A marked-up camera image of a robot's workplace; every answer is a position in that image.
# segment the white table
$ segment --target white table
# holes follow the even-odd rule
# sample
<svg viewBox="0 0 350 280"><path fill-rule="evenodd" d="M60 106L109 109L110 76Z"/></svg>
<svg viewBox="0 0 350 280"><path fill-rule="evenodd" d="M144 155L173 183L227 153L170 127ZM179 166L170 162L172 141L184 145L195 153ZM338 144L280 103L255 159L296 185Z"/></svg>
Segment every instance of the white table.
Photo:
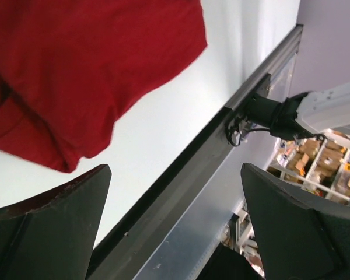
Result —
<svg viewBox="0 0 350 280"><path fill-rule="evenodd" d="M99 156L62 174L0 152L0 207L108 163L113 176L98 244L294 27L299 0L203 0L202 5L208 48L130 109ZM276 139L259 134L249 141L257 152L247 152L241 161L268 164Z"/></svg>

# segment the white wall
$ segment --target white wall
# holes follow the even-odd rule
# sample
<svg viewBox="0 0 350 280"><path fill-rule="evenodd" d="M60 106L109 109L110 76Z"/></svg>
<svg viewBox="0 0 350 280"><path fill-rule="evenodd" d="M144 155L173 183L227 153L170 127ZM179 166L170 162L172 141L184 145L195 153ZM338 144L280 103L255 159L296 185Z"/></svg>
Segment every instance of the white wall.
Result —
<svg viewBox="0 0 350 280"><path fill-rule="evenodd" d="M101 241L294 27L299 0L203 0L202 5L206 51L123 116L99 156L61 174L0 152L0 207L108 163L113 176L96 243ZM252 149L253 156L261 156L264 144Z"/></svg>
<svg viewBox="0 0 350 280"><path fill-rule="evenodd" d="M350 0L302 0L304 25L291 95L350 81Z"/></svg>

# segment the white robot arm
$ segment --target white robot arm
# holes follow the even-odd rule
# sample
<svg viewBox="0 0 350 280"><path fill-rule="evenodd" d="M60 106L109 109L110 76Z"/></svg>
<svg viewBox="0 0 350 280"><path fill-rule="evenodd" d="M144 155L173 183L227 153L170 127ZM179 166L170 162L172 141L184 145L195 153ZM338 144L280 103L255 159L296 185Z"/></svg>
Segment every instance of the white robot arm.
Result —
<svg viewBox="0 0 350 280"><path fill-rule="evenodd" d="M323 92L310 92L297 114L296 122L312 134L332 128L350 135L350 82Z"/></svg>

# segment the metal frame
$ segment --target metal frame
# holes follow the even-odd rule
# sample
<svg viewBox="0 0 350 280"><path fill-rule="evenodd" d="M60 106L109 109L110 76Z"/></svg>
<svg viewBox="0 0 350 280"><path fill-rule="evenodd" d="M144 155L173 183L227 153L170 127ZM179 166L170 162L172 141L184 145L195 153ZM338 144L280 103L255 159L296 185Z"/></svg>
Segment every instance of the metal frame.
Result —
<svg viewBox="0 0 350 280"><path fill-rule="evenodd" d="M298 51L296 26L95 248L86 279L133 279L234 147L225 124L256 84Z"/></svg>

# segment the red fabric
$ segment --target red fabric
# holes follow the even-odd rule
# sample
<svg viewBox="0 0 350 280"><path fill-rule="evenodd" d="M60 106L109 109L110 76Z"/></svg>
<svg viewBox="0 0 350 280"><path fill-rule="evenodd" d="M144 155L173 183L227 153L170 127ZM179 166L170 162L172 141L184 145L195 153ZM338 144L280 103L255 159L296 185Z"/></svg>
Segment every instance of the red fabric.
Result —
<svg viewBox="0 0 350 280"><path fill-rule="evenodd" d="M200 0L0 0L0 149L71 172L205 47Z"/></svg>

